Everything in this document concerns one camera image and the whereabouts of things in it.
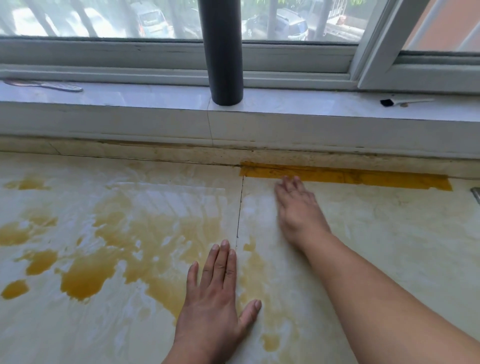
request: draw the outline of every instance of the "white car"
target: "white car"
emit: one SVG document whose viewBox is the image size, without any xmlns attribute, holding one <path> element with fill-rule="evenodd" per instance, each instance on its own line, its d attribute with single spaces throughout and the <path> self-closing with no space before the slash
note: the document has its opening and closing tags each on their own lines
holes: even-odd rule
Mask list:
<svg viewBox="0 0 480 364">
<path fill-rule="evenodd" d="M 48 36 L 45 29 L 38 22 L 30 8 L 20 8 L 12 11 L 13 21 L 15 23 L 15 32 L 20 36 Z M 47 23 L 56 35 L 59 31 L 53 24 L 48 15 L 45 16 Z"/>
<path fill-rule="evenodd" d="M 120 32 L 115 30 L 112 24 L 110 24 L 110 22 L 94 8 L 86 8 L 85 14 L 92 22 L 92 26 L 99 38 L 125 38 L 125 30 Z M 70 16 L 66 20 L 77 36 L 89 36 L 88 31 L 77 12 L 70 12 Z"/>
</svg>

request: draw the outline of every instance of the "black pipe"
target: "black pipe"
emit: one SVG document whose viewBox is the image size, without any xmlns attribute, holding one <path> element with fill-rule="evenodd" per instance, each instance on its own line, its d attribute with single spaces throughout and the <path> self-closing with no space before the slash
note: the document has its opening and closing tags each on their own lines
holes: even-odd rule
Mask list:
<svg viewBox="0 0 480 364">
<path fill-rule="evenodd" d="M 221 106 L 243 99 L 240 0 L 199 0 L 208 81 Z"/>
</svg>

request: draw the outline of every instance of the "right hand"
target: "right hand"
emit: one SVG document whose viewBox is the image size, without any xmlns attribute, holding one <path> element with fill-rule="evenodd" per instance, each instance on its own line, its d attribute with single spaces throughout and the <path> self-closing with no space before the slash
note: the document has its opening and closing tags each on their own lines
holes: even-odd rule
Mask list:
<svg viewBox="0 0 480 364">
<path fill-rule="evenodd" d="M 300 250 L 319 235 L 331 234 L 315 195 L 307 191 L 299 177 L 283 177 L 275 185 L 278 222 L 285 239 Z"/>
</svg>

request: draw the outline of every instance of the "hand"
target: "hand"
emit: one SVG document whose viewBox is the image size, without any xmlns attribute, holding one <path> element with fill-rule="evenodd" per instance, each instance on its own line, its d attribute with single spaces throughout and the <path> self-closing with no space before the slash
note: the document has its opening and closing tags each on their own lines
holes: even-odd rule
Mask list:
<svg viewBox="0 0 480 364">
<path fill-rule="evenodd" d="M 285 239 L 304 251 L 305 244 L 322 234 L 331 234 L 325 216 L 312 192 L 305 189 L 299 177 L 283 177 L 275 185 L 278 221 Z"/>
<path fill-rule="evenodd" d="M 210 250 L 197 285 L 198 263 L 187 275 L 187 296 L 178 318 L 173 347 L 165 363 L 223 364 L 233 355 L 257 319 L 262 302 L 235 307 L 237 256 L 227 240 Z"/>
</svg>

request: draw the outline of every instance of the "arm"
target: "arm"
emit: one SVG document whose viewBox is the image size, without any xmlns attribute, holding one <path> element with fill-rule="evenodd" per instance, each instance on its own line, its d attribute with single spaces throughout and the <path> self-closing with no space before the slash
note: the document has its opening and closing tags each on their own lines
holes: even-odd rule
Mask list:
<svg viewBox="0 0 480 364">
<path fill-rule="evenodd" d="M 298 177 L 275 192 L 282 232 L 322 281 L 360 364 L 480 363 L 480 343 L 331 233 Z"/>
<path fill-rule="evenodd" d="M 262 302 L 247 304 L 240 317 L 235 307 L 237 255 L 224 240 L 207 257 L 200 283 L 198 263 L 187 275 L 187 296 L 180 312 L 173 346 L 163 364 L 223 364 L 256 321 Z"/>
</svg>

